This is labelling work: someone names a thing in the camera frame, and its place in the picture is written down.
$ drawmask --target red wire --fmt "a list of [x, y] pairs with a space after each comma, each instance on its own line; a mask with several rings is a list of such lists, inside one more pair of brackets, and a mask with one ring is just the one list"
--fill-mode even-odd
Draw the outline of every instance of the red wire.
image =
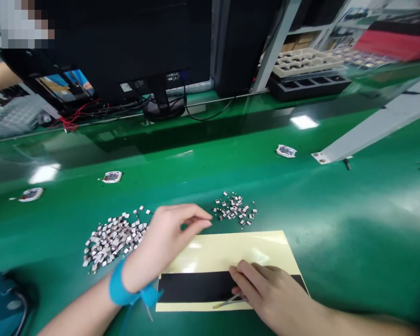
[[78, 119], [81, 115], [87, 115], [88, 113], [81, 113], [81, 111], [89, 104], [93, 104], [98, 102], [99, 99], [95, 99], [94, 101], [91, 101], [87, 104], [84, 104], [83, 106], [81, 106], [80, 108], [77, 109], [77, 111], [72, 114], [70, 117], [68, 118], [64, 118], [63, 116], [61, 116], [60, 118], [56, 119], [56, 122], [61, 121], [62, 125], [64, 127], [64, 129], [66, 131], [70, 131], [70, 132], [74, 132], [78, 129], [79, 125], [75, 124], [74, 121], [76, 119]]

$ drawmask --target tweezers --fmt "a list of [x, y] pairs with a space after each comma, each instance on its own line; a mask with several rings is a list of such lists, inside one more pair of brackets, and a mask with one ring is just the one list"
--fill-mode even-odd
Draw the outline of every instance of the tweezers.
[[219, 303], [219, 304], [213, 306], [213, 309], [217, 309], [217, 308], [220, 308], [222, 306], [227, 306], [228, 304], [231, 304], [231, 303], [247, 302], [248, 300], [244, 300], [244, 299], [243, 300], [236, 300], [236, 301], [234, 301], [236, 298], [240, 297], [241, 295], [243, 295], [243, 292], [239, 292], [238, 294], [232, 296], [226, 302]]

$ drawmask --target black tray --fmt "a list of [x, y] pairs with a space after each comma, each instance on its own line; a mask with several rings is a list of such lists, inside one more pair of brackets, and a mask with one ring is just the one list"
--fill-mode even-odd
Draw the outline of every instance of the black tray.
[[279, 101], [308, 99], [339, 94], [351, 81], [342, 76], [315, 77], [292, 82], [282, 82], [272, 74], [268, 81], [269, 90]]

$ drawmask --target green workbench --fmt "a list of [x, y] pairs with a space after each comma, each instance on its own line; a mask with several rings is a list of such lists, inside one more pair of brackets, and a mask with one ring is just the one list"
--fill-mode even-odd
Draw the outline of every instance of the green workbench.
[[[285, 232], [314, 299], [420, 322], [420, 119], [356, 154], [351, 171], [310, 156], [385, 105], [407, 80], [381, 87], [358, 80], [335, 99], [237, 98], [206, 123], [183, 117], [149, 125], [133, 117], [1, 141], [0, 271], [12, 269], [35, 303], [26, 335], [36, 335], [113, 268], [87, 275], [81, 267], [84, 243], [99, 222], [142, 204], [154, 210], [193, 202], [209, 210], [225, 190], [257, 205], [244, 231]], [[224, 104], [207, 104], [199, 116]], [[289, 123], [295, 112], [319, 127], [296, 129]], [[297, 157], [278, 156], [278, 144], [297, 149]], [[30, 185], [35, 170], [48, 165], [58, 167], [53, 180]], [[124, 173], [120, 183], [98, 181], [110, 170]], [[39, 200], [9, 200], [36, 186], [45, 189]], [[215, 220], [204, 234], [232, 232], [240, 232], [237, 221]], [[125, 313], [110, 335], [119, 333]], [[136, 306], [122, 335], [272, 333], [253, 311], [153, 318]]]

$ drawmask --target yellow adhesive sheet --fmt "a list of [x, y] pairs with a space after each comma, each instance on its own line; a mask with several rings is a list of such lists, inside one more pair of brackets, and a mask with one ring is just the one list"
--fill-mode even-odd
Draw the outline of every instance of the yellow adhesive sheet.
[[[301, 275], [283, 231], [196, 236], [163, 273], [228, 271], [230, 265], [236, 266], [242, 259], [250, 263], [277, 266], [289, 274]], [[213, 306], [218, 303], [221, 302], [158, 302], [155, 310], [156, 312], [166, 312], [251, 309], [251, 306], [245, 302], [213, 309]]]

